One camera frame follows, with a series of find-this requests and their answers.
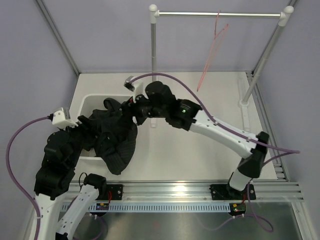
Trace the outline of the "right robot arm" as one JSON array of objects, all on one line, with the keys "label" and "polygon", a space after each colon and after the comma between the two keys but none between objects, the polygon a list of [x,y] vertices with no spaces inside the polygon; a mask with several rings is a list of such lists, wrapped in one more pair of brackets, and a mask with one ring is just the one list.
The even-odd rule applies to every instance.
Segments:
[{"label": "right robot arm", "polygon": [[261,175],[267,155],[269,135],[255,135],[233,126],[225,126],[209,117],[204,107],[188,99],[177,99],[171,89],[160,81],[146,87],[126,81],[124,86],[133,95],[126,109],[142,125],[147,118],[162,118],[174,128],[206,136],[237,153],[241,160],[231,174],[224,190],[211,188],[223,200],[246,200],[250,196],[249,182]]}]

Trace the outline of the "black pinstriped shirt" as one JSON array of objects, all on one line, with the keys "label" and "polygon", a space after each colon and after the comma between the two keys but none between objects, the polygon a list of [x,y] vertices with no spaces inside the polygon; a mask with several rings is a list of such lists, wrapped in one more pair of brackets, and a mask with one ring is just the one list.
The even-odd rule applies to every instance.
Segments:
[{"label": "black pinstriped shirt", "polygon": [[95,133],[90,143],[113,175],[120,175],[129,165],[137,143],[138,128],[131,117],[122,115],[122,104],[113,98],[103,100],[104,110],[94,109],[88,125]]}]

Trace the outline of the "pink wire hanger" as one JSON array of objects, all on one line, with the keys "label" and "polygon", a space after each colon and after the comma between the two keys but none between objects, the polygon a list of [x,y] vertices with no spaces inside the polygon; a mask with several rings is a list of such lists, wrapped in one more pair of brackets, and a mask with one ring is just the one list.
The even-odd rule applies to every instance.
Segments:
[{"label": "pink wire hanger", "polygon": [[220,19],[222,12],[221,10],[218,11],[217,16],[215,17],[215,22],[214,22],[214,32],[213,32],[213,40],[212,44],[210,46],[208,56],[201,74],[201,77],[199,79],[196,91],[198,92],[201,89],[201,86],[206,78],[206,74],[211,66],[211,64],[214,62],[214,59],[217,55],[217,52],[226,36],[226,33],[229,29],[229,24],[227,23],[224,27],[221,29],[218,29],[218,21]]}]

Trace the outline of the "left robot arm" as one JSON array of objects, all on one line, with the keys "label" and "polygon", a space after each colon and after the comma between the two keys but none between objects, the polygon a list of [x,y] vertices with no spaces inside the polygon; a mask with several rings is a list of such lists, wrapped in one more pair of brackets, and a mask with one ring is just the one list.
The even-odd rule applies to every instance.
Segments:
[{"label": "left robot arm", "polygon": [[48,119],[59,130],[48,137],[41,168],[35,176],[38,209],[34,218],[37,222],[32,228],[40,240],[71,240],[89,206],[104,198],[108,188],[105,177],[87,175],[66,214],[58,219],[81,152],[93,147],[96,133],[84,122],[76,123],[60,112]]}]

